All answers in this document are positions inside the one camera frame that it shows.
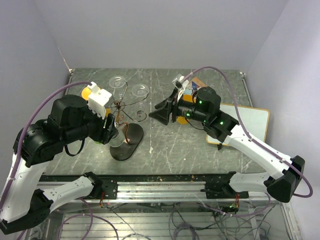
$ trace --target orange object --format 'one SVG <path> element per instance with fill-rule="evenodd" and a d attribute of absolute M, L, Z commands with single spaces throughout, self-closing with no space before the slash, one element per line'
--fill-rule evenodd
<path fill-rule="evenodd" d="M 187 101 L 187 102 L 191 102 L 192 103 L 192 96 L 191 95 L 183 95 L 183 100 Z M 176 118 L 176 121 L 180 124 L 187 124 L 188 122 L 186 121 L 186 119 L 182 116 L 178 116 Z"/>
<path fill-rule="evenodd" d="M 88 101 L 90 94 L 91 94 L 91 90 L 88 87 L 85 87 L 81 92 L 81 97 L 84 100 Z"/>
<path fill-rule="evenodd" d="M 105 112 L 105 116 L 108 116 L 109 113 L 111 113 L 110 108 L 107 108 Z"/>

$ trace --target black base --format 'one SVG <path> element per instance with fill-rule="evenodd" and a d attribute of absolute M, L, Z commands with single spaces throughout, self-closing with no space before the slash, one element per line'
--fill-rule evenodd
<path fill-rule="evenodd" d="M 136 123 L 128 124 L 127 138 L 129 143 L 123 143 L 118 147 L 110 147 L 111 156 L 117 161 L 125 161 L 129 159 L 137 149 L 139 143 L 144 137 L 143 128 Z"/>
<path fill-rule="evenodd" d="M 108 185 L 118 182 L 205 182 L 207 199 L 230 199 L 236 193 L 229 187 L 230 179 L 236 172 L 215 173 L 215 174 L 172 174 L 172 175 L 99 175 L 103 184 Z M 42 175 L 40 182 L 72 182 L 78 179 L 79 175 Z M 239 193 L 240 199 L 249 198 L 247 191 Z"/>

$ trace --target wire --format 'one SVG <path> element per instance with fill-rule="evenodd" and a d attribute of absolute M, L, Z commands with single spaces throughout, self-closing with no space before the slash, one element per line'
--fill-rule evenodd
<path fill-rule="evenodd" d="M 81 213 L 81 214 L 77 214 L 77 215 L 73 215 L 73 216 L 71 216 L 71 217 L 68 217 L 68 218 L 67 218 L 65 221 L 63 221 L 63 223 L 61 223 L 61 225 L 59 226 L 59 228 L 58 228 L 58 230 L 57 230 L 57 232 L 56 232 L 56 240 L 59 240 L 59 239 L 60 239 L 61 230 L 62 230 L 64 224 L 65 224 L 67 221 L 69 221 L 70 219 L 79 217 L 79 216 L 84 216 L 84 215 L 90 216 L 91 219 L 90 219 L 89 228 L 88 228 L 88 230 L 86 231 L 86 233 L 83 235 L 83 237 L 81 238 L 81 240 L 84 240 L 84 239 L 87 237 L 87 235 L 89 234 L 89 232 L 90 232 L 90 230 L 91 230 L 91 227 L 92 227 L 92 224 L 93 224 L 93 222 L 94 222 L 94 217 L 95 217 L 95 216 L 94 216 L 94 214 L 93 214 L 93 212 L 92 212 L 92 209 L 91 209 L 89 203 L 87 203 L 86 200 L 84 200 L 84 199 L 82 199 L 82 198 L 79 198 L 79 200 L 81 200 L 81 201 L 88 207 L 90 214 L 82 214 L 82 213 Z"/>
<path fill-rule="evenodd" d="M 34 228 L 39 230 L 39 232 L 40 232 L 40 239 L 42 239 L 42 237 L 43 237 L 43 236 L 42 236 L 42 230 L 41 230 L 41 227 L 39 227 L 39 226 L 35 226 Z"/>
<path fill-rule="evenodd" d="M 123 205 L 127 205 L 127 204 L 128 204 L 128 203 L 123 203 L 123 204 L 121 204 L 120 206 L 117 206 L 117 207 L 115 207 L 115 208 L 112 208 L 112 207 L 110 207 L 110 208 L 113 209 L 113 210 L 116 210 L 116 209 L 122 207 Z"/>
<path fill-rule="evenodd" d="M 71 216 L 71 217 L 68 217 L 65 221 L 63 221 L 63 223 L 62 223 L 61 225 L 65 224 L 65 223 L 66 223 L 67 221 L 69 221 L 70 219 L 78 218 L 78 217 L 84 217 L 84 216 L 86 216 L 86 217 L 91 217 L 90 214 L 87 214 L 87 213 L 79 213 L 79 214 L 73 215 L 73 216 Z M 113 228 L 113 230 L 114 230 L 114 232 L 115 232 L 116 239 L 119 240 L 119 235 L 118 235 L 117 229 L 116 229 L 116 227 L 115 227 L 111 222 L 109 222 L 108 220 L 104 219 L 103 217 L 99 217 L 99 216 L 96 216 L 96 215 L 92 215 L 92 217 L 95 218 L 95 219 L 100 219 L 100 220 L 102 220 L 102 221 L 105 221 L 107 224 L 109 224 L 109 225 Z"/>
<path fill-rule="evenodd" d="M 197 96 L 198 90 L 194 91 L 191 96 L 192 96 L 192 102 L 195 104 L 195 96 Z"/>
<path fill-rule="evenodd" d="M 18 238 L 17 238 L 16 240 L 22 239 L 22 237 L 25 235 L 26 231 L 27 231 L 27 230 L 23 230 L 23 231 L 20 233 L 20 235 L 18 236 Z"/>
<path fill-rule="evenodd" d="M 139 101 L 131 102 L 131 103 L 125 104 L 125 105 L 126 105 L 126 106 L 129 106 L 129 105 L 133 105 L 133 104 L 140 103 L 140 102 L 142 102 L 143 100 L 147 99 L 148 96 L 149 96 L 149 93 L 148 93 L 143 99 L 141 99 L 141 100 L 139 100 Z"/>
<path fill-rule="evenodd" d="M 182 215 L 180 214 L 180 212 L 176 208 L 176 206 L 174 206 L 173 209 L 172 209 L 172 215 L 170 215 L 170 216 L 171 216 L 172 224 L 174 225 L 175 228 L 178 228 L 178 226 L 176 226 L 176 224 L 174 223 L 174 213 L 175 212 L 177 212 L 179 214 L 180 218 L 182 219 L 182 221 L 184 223 L 186 223 L 186 221 L 184 220 L 184 218 L 182 217 Z M 214 229 L 214 227 L 212 227 L 212 226 L 216 225 L 217 223 L 221 223 L 221 221 L 212 223 L 212 224 L 210 224 L 210 225 L 208 225 L 206 227 L 194 227 L 194 229 L 197 230 L 197 231 L 202 231 L 202 230 L 206 230 L 206 229 Z"/>
<path fill-rule="evenodd" d="M 245 135 L 249 138 L 250 141 L 252 141 L 253 143 L 255 143 L 256 145 L 258 145 L 260 148 L 264 149 L 265 151 L 267 151 L 269 154 L 273 155 L 275 158 L 279 159 L 281 162 L 285 163 L 287 166 L 289 166 L 292 170 L 294 170 L 307 184 L 308 188 L 309 188 L 309 194 L 307 195 L 301 195 L 301 194 L 297 194 L 294 193 L 293 195 L 296 197 L 300 197 L 300 198 L 310 198 L 313 194 L 314 194 L 314 190 L 310 184 L 310 182 L 308 181 L 308 179 L 303 175 L 303 173 L 301 171 L 299 171 L 295 166 L 293 166 L 291 163 L 289 163 L 288 161 L 284 160 L 281 156 L 279 156 L 277 153 L 273 152 L 272 150 L 270 150 L 268 147 L 262 145 L 259 141 L 257 141 L 256 139 L 252 138 L 249 134 L 249 132 L 247 131 L 241 117 L 240 117 L 240 113 L 239 113 L 239 109 L 238 109 L 238 104 L 237 104 L 237 100 L 236 100 L 236 95 L 235 92 L 232 88 L 232 85 L 228 79 L 228 77 L 224 74 L 223 71 L 221 71 L 220 69 L 214 67 L 214 66 L 203 66 L 200 67 L 196 70 L 194 70 L 193 72 L 190 72 L 187 76 L 184 77 L 184 79 L 181 81 L 181 84 L 183 84 L 187 79 L 189 79 L 193 74 L 203 70 L 203 69 L 213 69 L 216 70 L 218 73 L 220 73 L 223 78 L 225 79 L 226 83 L 228 84 L 229 90 L 231 92 L 231 96 L 232 96 L 232 100 L 233 100 L 233 104 L 234 104 L 234 108 L 235 108 L 235 112 L 236 112 L 236 116 L 238 117 L 239 123 L 245 133 Z"/>
<path fill-rule="evenodd" d="M 100 208 L 103 208 L 103 207 L 104 207 L 104 197 L 105 197 L 105 192 L 103 191 L 103 192 L 101 193 L 101 198 L 100 198 L 100 202 L 99 202 Z"/>
<path fill-rule="evenodd" d="M 69 149 L 68 149 L 68 145 L 64 145 L 65 153 L 66 153 L 68 156 L 70 156 L 70 157 L 77 156 L 79 153 L 81 153 L 82 149 L 84 149 L 85 142 L 86 142 L 86 139 L 85 139 L 85 138 L 82 139 L 80 149 L 79 149 L 79 151 L 78 151 L 76 154 L 70 153 L 70 152 L 69 152 Z"/>
<path fill-rule="evenodd" d="M 269 228 L 268 228 L 268 231 L 265 231 L 264 229 L 262 229 L 262 230 L 264 230 L 264 232 L 265 232 L 265 235 L 264 235 L 264 237 L 266 237 L 268 234 L 269 234 L 269 232 L 270 232 L 270 229 L 271 229 L 271 224 L 270 223 L 268 223 L 267 221 L 262 221 L 262 220 L 257 220 L 257 222 L 265 222 L 266 224 L 268 224 L 269 225 Z"/>
<path fill-rule="evenodd" d="M 193 127 L 194 129 L 198 129 L 198 130 L 201 130 L 201 131 L 203 131 L 204 129 L 202 128 L 197 128 L 197 127 L 195 127 L 195 126 L 193 126 L 192 124 L 191 124 L 191 122 L 189 122 L 186 118 L 184 118 L 185 120 L 186 120 L 186 122 L 188 123 L 188 124 L 190 124 L 190 126 L 191 127 Z"/>
<path fill-rule="evenodd" d="M 130 238 L 132 236 L 137 236 L 137 237 L 142 237 L 142 238 L 145 238 L 145 239 L 148 239 L 148 240 L 152 240 L 150 237 L 142 235 L 142 234 L 139 234 L 139 233 L 131 233 L 131 234 L 125 236 L 124 238 L 122 238 L 122 240 L 124 240 L 126 238 Z"/>
<path fill-rule="evenodd" d="M 18 167 L 19 167 L 19 164 L 20 164 L 20 161 L 21 161 L 21 151 L 22 151 L 22 144 L 24 142 L 24 139 L 26 137 L 26 134 L 27 134 L 27 131 L 28 131 L 28 128 L 30 126 L 30 124 L 32 123 L 32 121 L 35 119 L 35 117 L 37 116 L 37 114 L 40 112 L 40 110 L 47 104 L 47 102 L 49 102 L 52 98 L 54 98 L 57 94 L 61 93 L 62 91 L 70 88 L 70 87 L 73 87 L 73 86 L 76 86 L 76 85 L 91 85 L 91 82 L 88 82 L 88 81 L 80 81 L 80 82 L 74 82 L 74 83 L 70 83 L 70 84 L 67 84 L 61 88 L 59 88 L 58 90 L 56 90 L 55 92 L 53 92 L 51 95 L 49 95 L 39 106 L 38 108 L 33 112 L 33 114 L 31 115 L 29 121 L 26 123 L 26 125 L 24 126 L 22 132 L 21 132 L 21 135 L 20 135 L 20 138 L 19 138 L 19 142 L 18 142 L 18 147 L 17 147 L 17 152 L 16 152 L 16 159 L 15 159 L 15 163 L 13 165 L 13 168 L 12 168 L 12 171 L 11 171 L 11 174 L 9 176 L 9 180 L 6 184 L 6 186 L 4 187 L 3 189 L 3 192 L 2 192 L 2 197 L 1 197 L 1 200 L 0 200 L 0 211 L 3 209 L 4 207 L 4 204 L 5 204 L 5 200 L 7 199 L 7 195 L 8 195 L 8 192 L 10 190 L 10 187 L 16 177 L 16 173 L 18 171 Z"/>
<path fill-rule="evenodd" d="M 225 236 L 225 239 L 228 240 L 228 237 L 227 237 L 226 233 L 222 230 L 222 228 L 220 227 L 220 225 L 219 225 L 218 223 L 217 223 L 216 225 L 217 225 L 217 227 L 219 228 L 220 232 Z"/>
<path fill-rule="evenodd" d="M 275 208 L 275 206 L 276 206 L 276 205 L 273 205 L 273 206 L 269 209 L 269 211 L 264 215 L 264 217 L 262 218 L 261 223 L 258 225 L 258 227 L 253 228 L 253 229 L 251 229 L 250 231 L 248 231 L 248 232 L 247 232 L 245 235 L 243 235 L 239 240 L 241 240 L 244 236 L 246 236 L 246 235 L 248 235 L 249 233 L 251 233 L 253 230 L 256 230 L 256 233 L 255 233 L 255 235 L 254 235 L 254 239 L 256 239 L 256 236 L 257 236 L 257 233 L 258 233 L 258 230 L 259 230 L 260 226 L 262 225 L 262 223 L 263 223 L 264 220 L 266 219 L 267 215 Z"/>
<path fill-rule="evenodd" d="M 173 233 L 173 239 L 176 240 L 179 232 L 181 230 L 190 230 L 190 232 L 192 233 L 192 240 L 200 240 L 199 239 L 199 235 L 196 233 L 196 230 L 195 228 L 190 224 L 190 223 L 187 223 L 187 222 L 183 222 L 181 223 L 175 230 L 174 230 L 174 233 Z"/>
<path fill-rule="evenodd" d="M 117 214 L 112 208 L 110 208 L 110 207 L 106 207 L 107 209 L 109 209 L 109 210 L 111 210 L 115 215 L 117 215 L 125 224 L 127 224 L 128 226 L 129 226 L 129 228 L 132 230 L 132 232 L 134 232 L 134 234 L 135 235 L 137 235 L 137 233 L 136 233 L 136 231 L 130 226 L 130 224 L 129 223 L 127 223 L 119 214 Z"/>
<path fill-rule="evenodd" d="M 264 210 L 266 210 L 270 206 L 270 203 L 271 203 L 270 195 L 268 193 L 265 193 L 265 195 L 268 197 L 267 204 L 260 211 L 249 213 L 249 214 L 240 214 L 240 215 L 239 214 L 230 214 L 230 213 L 221 211 L 220 209 L 213 208 L 213 207 L 211 207 L 211 206 L 209 206 L 207 204 L 204 204 L 204 203 L 202 203 L 202 204 L 198 203 L 198 205 L 202 206 L 202 207 L 204 207 L 206 209 L 210 209 L 212 211 L 218 212 L 221 215 L 226 215 L 226 216 L 235 217 L 235 218 L 245 218 L 245 217 L 256 216 L 257 214 L 261 214 Z"/>
<path fill-rule="evenodd" d="M 129 129 L 129 124 L 125 121 L 121 124 L 119 124 L 119 127 L 122 127 L 123 125 L 126 125 L 126 129 L 125 129 L 125 134 L 124 134 L 124 137 L 125 137 L 125 140 L 126 140 L 126 143 L 129 144 L 129 140 L 128 140 L 128 129 Z"/>
<path fill-rule="evenodd" d="M 144 114 L 144 118 L 141 119 L 141 120 L 135 120 L 135 119 L 133 119 L 131 116 L 129 116 L 124 110 L 122 110 L 122 112 L 123 112 L 131 121 L 134 121 L 135 123 L 140 123 L 140 122 L 146 120 L 146 118 L 147 118 L 147 116 L 148 116 L 145 111 L 139 110 L 139 111 L 136 112 L 136 114 L 138 115 L 139 118 L 141 118 L 141 114 Z"/>

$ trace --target black oval stand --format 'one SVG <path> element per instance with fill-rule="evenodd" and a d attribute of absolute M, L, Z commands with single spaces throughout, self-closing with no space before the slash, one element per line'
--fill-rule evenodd
<path fill-rule="evenodd" d="M 129 139 L 129 143 L 124 142 L 118 147 L 111 146 L 111 156 L 117 161 L 125 161 L 129 159 L 134 154 L 143 137 L 143 128 L 139 124 L 129 123 L 127 132 L 127 138 Z"/>

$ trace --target white board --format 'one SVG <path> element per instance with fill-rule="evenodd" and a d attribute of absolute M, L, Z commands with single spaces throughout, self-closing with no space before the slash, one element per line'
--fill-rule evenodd
<path fill-rule="evenodd" d="M 261 141 L 265 141 L 269 122 L 269 111 L 267 109 L 245 106 L 239 106 L 238 109 L 245 128 Z M 222 103 L 220 105 L 220 110 L 238 120 L 234 105 Z M 209 144 L 221 143 L 220 141 L 210 137 L 209 135 L 206 136 L 206 141 Z"/>

